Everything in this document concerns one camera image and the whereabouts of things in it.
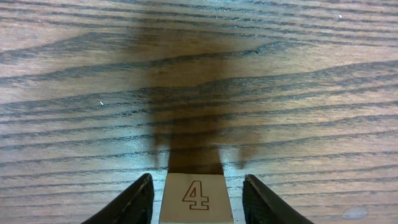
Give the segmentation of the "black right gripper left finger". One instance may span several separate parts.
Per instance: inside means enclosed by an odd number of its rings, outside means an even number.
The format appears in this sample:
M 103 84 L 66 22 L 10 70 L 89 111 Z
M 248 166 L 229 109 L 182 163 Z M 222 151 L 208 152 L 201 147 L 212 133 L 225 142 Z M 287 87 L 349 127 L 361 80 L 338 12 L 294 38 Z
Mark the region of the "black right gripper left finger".
M 153 180 L 146 173 L 82 224 L 150 224 L 153 203 Z

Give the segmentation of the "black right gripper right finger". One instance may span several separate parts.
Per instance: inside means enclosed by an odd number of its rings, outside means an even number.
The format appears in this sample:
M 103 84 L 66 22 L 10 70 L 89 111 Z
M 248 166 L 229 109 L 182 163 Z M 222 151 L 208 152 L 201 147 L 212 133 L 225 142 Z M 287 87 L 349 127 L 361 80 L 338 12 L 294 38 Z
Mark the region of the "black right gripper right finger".
M 252 174 L 243 182 L 243 209 L 246 224 L 313 224 Z

